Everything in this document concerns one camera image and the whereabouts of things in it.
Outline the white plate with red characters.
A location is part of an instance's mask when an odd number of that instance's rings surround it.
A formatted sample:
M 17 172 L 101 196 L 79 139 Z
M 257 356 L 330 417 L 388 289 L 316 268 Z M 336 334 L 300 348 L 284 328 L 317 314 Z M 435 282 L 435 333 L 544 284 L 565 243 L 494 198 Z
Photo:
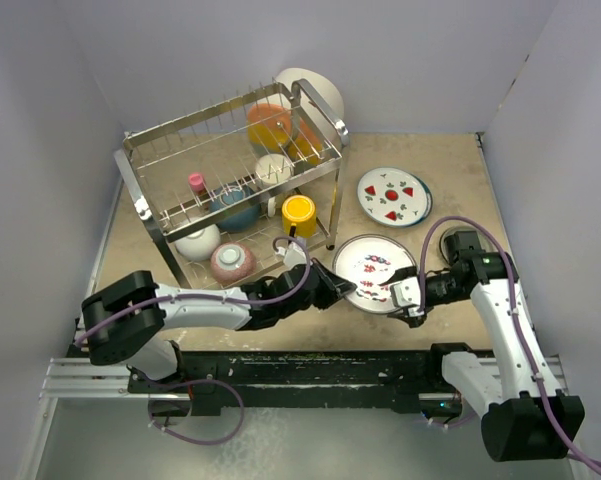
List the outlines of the white plate with red characters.
M 346 241 L 336 252 L 332 271 L 356 285 L 346 296 L 354 307 L 372 314 L 396 311 L 390 287 L 382 286 L 396 270 L 413 267 L 413 255 L 400 243 L 382 235 L 363 234 Z

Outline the white watermelon pattern plate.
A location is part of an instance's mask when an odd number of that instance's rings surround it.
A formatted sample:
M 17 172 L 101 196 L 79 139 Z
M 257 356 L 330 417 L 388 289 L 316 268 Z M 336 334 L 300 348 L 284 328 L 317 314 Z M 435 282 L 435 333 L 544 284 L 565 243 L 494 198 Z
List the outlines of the white watermelon pattern plate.
M 356 190 L 363 212 L 384 226 L 410 227 L 407 225 L 403 194 L 409 174 L 395 167 L 367 171 L 358 181 Z

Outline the yellow translucent mug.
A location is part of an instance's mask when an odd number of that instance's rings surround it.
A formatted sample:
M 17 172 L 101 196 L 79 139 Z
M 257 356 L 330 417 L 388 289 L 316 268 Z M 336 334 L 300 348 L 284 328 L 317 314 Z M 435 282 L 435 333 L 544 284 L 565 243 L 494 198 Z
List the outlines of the yellow translucent mug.
M 317 210 L 311 198 L 305 195 L 288 197 L 281 208 L 283 231 L 286 235 L 302 237 L 313 236 L 317 229 Z

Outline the black white patterned bowl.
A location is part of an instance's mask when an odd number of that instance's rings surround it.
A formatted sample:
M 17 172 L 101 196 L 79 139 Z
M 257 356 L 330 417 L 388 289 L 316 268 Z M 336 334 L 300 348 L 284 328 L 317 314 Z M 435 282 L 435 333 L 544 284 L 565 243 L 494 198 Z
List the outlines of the black white patterned bowl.
M 241 243 L 220 245 L 211 256 L 211 274 L 221 284 L 240 281 L 255 271 L 253 252 Z

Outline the plain white bowl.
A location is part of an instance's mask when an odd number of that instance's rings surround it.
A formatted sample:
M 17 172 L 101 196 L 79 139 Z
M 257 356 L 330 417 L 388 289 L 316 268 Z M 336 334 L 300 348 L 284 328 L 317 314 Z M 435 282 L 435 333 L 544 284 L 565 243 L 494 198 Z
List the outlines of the plain white bowl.
M 177 252 L 190 262 L 209 260 L 221 244 L 221 234 L 216 225 L 209 225 L 174 242 Z

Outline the dark blue ceramic bowl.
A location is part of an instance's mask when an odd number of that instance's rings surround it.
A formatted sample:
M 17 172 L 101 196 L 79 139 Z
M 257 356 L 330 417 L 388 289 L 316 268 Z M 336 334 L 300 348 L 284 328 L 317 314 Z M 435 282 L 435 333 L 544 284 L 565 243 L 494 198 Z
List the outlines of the dark blue ceramic bowl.
M 238 233 L 253 227 L 261 215 L 259 204 L 246 201 L 255 191 L 248 185 L 239 183 L 224 184 L 211 192 L 210 212 L 230 209 L 230 212 L 215 221 L 223 231 Z

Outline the grey green small plate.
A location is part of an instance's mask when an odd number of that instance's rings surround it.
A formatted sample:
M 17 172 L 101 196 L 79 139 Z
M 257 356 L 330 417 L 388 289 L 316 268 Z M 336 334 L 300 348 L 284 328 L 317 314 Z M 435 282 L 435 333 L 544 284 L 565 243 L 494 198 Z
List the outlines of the grey green small plate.
M 462 226 L 445 230 L 440 237 L 438 248 L 448 266 L 478 254 L 494 251 L 492 242 L 482 232 Z

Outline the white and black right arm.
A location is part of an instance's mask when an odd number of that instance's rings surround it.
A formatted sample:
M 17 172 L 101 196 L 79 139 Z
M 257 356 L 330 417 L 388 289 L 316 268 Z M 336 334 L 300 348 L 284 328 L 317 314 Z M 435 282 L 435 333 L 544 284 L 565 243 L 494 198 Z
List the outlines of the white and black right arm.
M 426 275 L 421 267 L 402 267 L 386 280 L 393 316 L 415 328 L 438 305 L 470 301 L 486 326 L 498 372 L 491 374 L 463 344 L 440 344 L 431 349 L 426 383 L 436 391 L 453 386 L 462 395 L 480 418 L 493 460 L 566 457 L 584 406 L 565 392 L 538 345 L 511 257 L 475 229 L 447 230 L 441 249 L 446 269 Z

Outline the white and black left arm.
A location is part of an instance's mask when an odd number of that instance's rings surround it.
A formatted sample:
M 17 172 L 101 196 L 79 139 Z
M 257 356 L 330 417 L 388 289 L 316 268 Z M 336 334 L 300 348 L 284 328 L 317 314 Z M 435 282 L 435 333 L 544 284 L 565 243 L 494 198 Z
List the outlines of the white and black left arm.
M 312 307 L 326 310 L 355 289 L 317 260 L 224 290 L 170 287 L 139 270 L 82 302 L 85 332 L 75 344 L 88 348 L 96 366 L 125 363 L 162 391 L 174 392 L 184 384 L 186 369 L 179 347 L 158 339 L 160 331 L 268 329 Z

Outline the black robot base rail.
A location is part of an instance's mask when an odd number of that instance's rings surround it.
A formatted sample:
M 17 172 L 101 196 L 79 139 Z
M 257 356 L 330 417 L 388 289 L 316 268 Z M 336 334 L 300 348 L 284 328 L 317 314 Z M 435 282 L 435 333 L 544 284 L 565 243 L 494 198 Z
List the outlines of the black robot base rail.
M 154 398 L 193 397 L 198 416 L 244 405 L 456 418 L 463 401 L 441 376 L 444 352 L 442 344 L 429 350 L 185 352 L 183 373 L 155 386 L 133 370 L 128 387 Z

